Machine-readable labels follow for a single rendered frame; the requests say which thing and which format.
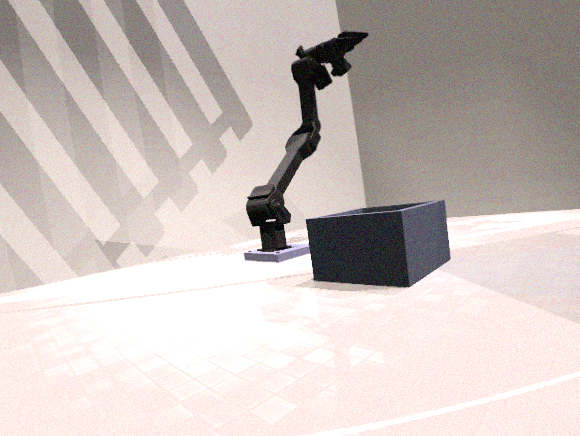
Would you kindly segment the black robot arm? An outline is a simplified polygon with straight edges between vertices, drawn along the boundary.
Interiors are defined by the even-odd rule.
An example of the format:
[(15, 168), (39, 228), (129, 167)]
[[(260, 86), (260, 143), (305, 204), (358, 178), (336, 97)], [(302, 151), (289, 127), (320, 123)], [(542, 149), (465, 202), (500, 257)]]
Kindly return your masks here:
[[(325, 64), (316, 58), (314, 47), (297, 49), (297, 60), (291, 65), (293, 79), (299, 86), (302, 121), (301, 126), (288, 139), (286, 154), (266, 185), (256, 186), (247, 197), (246, 212), (252, 227), (259, 226), (261, 252), (274, 252), (292, 248), (287, 246), (284, 224), (291, 221), (291, 214), (284, 206), (283, 194), (298, 170), (301, 162), (311, 156), (321, 140), (321, 122), (316, 106), (315, 88), (324, 89), (333, 81)], [(276, 221), (266, 220), (275, 219)]]

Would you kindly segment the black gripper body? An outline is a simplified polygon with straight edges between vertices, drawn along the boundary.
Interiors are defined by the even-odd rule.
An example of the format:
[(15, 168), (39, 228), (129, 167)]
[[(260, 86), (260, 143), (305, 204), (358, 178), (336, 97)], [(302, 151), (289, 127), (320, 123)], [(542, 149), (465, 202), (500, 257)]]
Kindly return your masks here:
[[(341, 32), (338, 35), (338, 38), (345, 38), (346, 36), (344, 32)], [(335, 38), (332, 38), (331, 40), (327, 40), (314, 47), (316, 58), (320, 64), (325, 64), (327, 62), (334, 64), (340, 60), (340, 58), (336, 58), (338, 53), (333, 42), (334, 39)]]

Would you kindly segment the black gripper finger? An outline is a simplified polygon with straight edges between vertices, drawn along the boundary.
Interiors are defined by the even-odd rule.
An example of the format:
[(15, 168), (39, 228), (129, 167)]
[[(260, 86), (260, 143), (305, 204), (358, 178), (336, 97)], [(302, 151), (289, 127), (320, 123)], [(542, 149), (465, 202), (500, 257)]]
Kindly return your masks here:
[[(346, 31), (344, 33), (346, 37), (361, 38), (362, 40), (369, 36), (369, 34), (365, 32)], [(353, 49), (354, 47), (352, 47), (350, 50), (352, 51)]]
[(361, 41), (362, 41), (361, 38), (353, 38), (353, 37), (335, 38), (333, 40), (340, 59), (344, 58), (346, 51), (348, 51), (355, 45), (358, 45)]

